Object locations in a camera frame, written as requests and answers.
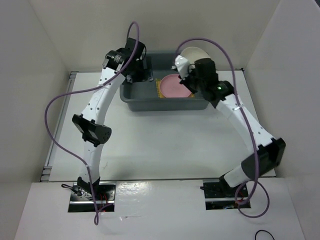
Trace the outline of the pink plastic plate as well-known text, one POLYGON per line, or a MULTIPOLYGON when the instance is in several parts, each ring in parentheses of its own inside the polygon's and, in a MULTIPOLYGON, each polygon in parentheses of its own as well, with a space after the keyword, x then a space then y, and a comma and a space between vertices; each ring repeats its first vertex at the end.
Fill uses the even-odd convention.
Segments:
POLYGON ((161 80, 159 87, 165 98, 188 98, 191 92, 180 81, 178 74, 169 74, 161 80))

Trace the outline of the white bowl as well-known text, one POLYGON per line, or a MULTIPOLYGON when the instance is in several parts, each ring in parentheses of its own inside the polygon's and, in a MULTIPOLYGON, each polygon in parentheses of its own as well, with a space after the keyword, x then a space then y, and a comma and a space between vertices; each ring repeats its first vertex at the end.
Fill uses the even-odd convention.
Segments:
POLYGON ((203 49, 195 46, 185 48, 180 55, 186 58, 190 64, 194 64, 195 61, 200 59, 211 59, 209 54, 203 49))

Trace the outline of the yellow bamboo mat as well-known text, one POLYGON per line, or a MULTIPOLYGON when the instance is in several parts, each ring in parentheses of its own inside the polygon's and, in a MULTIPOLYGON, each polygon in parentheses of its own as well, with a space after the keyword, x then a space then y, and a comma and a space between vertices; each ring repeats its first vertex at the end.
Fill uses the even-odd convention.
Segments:
MULTIPOLYGON (((160 79, 155 79, 155 85, 156 85, 156 91, 157 91, 157 95, 159 98, 165 98, 165 96, 162 94, 161 90, 160 90, 160 79)), ((189 96, 189 98, 194 98, 195 95, 193 93, 191 93, 189 96)))

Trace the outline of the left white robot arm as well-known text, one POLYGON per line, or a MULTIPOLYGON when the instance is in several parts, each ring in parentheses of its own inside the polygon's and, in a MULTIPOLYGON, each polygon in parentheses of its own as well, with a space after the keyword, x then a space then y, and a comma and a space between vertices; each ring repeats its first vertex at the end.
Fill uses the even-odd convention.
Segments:
POLYGON ((127 38, 124 47, 109 51, 102 64, 98 89, 94 90, 84 110, 72 117, 82 134, 83 160, 86 162, 77 178, 77 186, 88 200, 94 200, 100 193, 101 154, 112 134, 111 128, 104 124, 107 110, 124 82, 148 79, 151 65, 145 60, 146 52, 146 46, 131 37, 127 38))

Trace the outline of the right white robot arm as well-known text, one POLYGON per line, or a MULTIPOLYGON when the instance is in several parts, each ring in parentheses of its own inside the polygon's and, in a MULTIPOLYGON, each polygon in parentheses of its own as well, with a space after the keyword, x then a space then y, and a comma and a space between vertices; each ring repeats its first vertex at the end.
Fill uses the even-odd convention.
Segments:
POLYGON ((244 106, 235 89, 227 80, 219 80, 215 62, 201 58, 191 63, 178 55, 174 65, 181 79, 180 84, 192 93, 200 92, 216 110, 232 124, 244 141, 249 156, 239 166, 219 178, 219 191, 231 196, 237 187, 255 177, 260 177, 281 163, 286 143, 267 132, 244 106))

